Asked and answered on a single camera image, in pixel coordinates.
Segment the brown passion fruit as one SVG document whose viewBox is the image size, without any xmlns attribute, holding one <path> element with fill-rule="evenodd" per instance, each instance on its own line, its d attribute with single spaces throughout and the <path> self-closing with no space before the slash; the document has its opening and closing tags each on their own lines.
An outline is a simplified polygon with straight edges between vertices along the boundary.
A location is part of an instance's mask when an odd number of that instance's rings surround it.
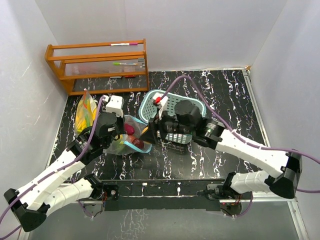
<svg viewBox="0 0 320 240">
<path fill-rule="evenodd" d="M 126 141 L 131 144 L 134 144 L 137 140 L 139 140 L 139 139 L 137 137 L 135 137 L 134 135 L 128 135 L 126 138 Z"/>
</svg>

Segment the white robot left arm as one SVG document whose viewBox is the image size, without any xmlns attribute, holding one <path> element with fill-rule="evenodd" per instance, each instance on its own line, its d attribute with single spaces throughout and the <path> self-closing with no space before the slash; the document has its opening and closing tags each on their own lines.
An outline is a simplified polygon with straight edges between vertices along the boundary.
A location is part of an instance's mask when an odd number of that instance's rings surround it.
<svg viewBox="0 0 320 240">
<path fill-rule="evenodd" d="M 56 210 L 81 199 L 99 199 L 103 183 L 94 174 L 62 187 L 71 175 L 103 154 L 124 131 L 124 116 L 103 112 L 85 128 L 58 159 L 34 180 L 19 189 L 10 188 L 4 198 L 25 232 L 39 227 Z"/>
</svg>

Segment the orange green mango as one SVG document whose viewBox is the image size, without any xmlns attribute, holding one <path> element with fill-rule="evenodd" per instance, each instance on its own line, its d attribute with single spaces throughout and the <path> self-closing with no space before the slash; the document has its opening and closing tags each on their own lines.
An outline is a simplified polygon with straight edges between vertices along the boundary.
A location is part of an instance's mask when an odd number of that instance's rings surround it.
<svg viewBox="0 0 320 240">
<path fill-rule="evenodd" d="M 118 136 L 118 139 L 114 142 L 115 143 L 115 149 L 117 152 L 121 151 L 125 145 L 124 145 L 124 137 L 122 134 Z"/>
</svg>

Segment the dark purple passion fruit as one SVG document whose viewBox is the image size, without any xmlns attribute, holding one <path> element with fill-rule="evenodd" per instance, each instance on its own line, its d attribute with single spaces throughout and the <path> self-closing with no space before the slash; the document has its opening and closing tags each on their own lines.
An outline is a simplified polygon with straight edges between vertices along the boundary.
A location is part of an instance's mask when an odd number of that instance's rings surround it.
<svg viewBox="0 0 320 240">
<path fill-rule="evenodd" d="M 142 140 L 138 139 L 138 138 L 134 139 L 133 142 L 132 142 L 132 144 L 133 144 L 135 147 L 137 147 L 137 148 L 139 148 L 139 149 L 141 149 L 141 150 L 145 147 L 144 142 L 143 142 Z"/>
</svg>

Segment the pink dragon fruit piece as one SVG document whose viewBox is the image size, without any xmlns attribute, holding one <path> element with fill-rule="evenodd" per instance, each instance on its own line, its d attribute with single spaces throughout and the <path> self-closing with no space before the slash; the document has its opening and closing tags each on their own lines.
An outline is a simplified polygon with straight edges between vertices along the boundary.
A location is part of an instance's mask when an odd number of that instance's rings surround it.
<svg viewBox="0 0 320 240">
<path fill-rule="evenodd" d="M 135 128 L 128 123 L 124 124 L 124 130 L 125 130 L 126 134 L 129 136 L 132 136 L 135 134 Z"/>
</svg>

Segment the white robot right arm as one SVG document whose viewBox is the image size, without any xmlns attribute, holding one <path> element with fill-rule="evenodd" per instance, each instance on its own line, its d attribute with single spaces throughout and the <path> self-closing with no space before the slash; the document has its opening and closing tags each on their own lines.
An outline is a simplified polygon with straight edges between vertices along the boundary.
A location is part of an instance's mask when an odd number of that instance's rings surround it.
<svg viewBox="0 0 320 240">
<path fill-rule="evenodd" d="M 210 198 L 236 199 L 247 192 L 274 193 L 293 199 L 302 172 L 302 157 L 293 151 L 266 150 L 264 145 L 243 138 L 216 120 L 205 118 L 197 106 L 188 100 L 178 102 L 174 115 L 167 112 L 167 100 L 152 100 L 156 114 L 148 121 L 140 139 L 150 144 L 164 140 L 168 134 L 190 135 L 193 142 L 206 148 L 225 152 L 259 167 L 250 173 L 231 172 L 222 185 L 209 186 L 205 195 Z"/>
</svg>

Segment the clear bag blue zipper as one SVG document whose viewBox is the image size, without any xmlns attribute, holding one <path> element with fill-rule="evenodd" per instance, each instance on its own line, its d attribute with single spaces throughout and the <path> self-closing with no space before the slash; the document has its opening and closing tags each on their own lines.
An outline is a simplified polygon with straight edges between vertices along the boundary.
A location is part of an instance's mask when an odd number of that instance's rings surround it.
<svg viewBox="0 0 320 240">
<path fill-rule="evenodd" d="M 108 149 L 104 149 L 105 155 L 117 156 L 129 155 L 133 153 L 147 154 L 152 149 L 152 144 L 140 140 L 140 136 L 147 124 L 131 115 L 124 116 L 124 134 L 119 140 L 113 141 Z"/>
</svg>

